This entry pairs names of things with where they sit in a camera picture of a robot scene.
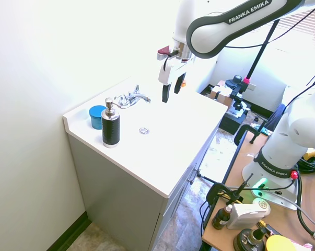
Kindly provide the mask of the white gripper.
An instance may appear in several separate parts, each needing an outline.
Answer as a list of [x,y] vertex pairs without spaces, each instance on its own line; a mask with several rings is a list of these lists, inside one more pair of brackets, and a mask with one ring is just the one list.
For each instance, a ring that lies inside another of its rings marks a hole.
[[168,102],[171,84],[175,80],[177,81],[174,88],[174,93],[179,93],[185,80],[186,72],[191,68],[193,62],[194,57],[187,61],[181,60],[177,57],[168,58],[164,61],[160,68],[158,77],[158,80],[163,84],[162,102]]

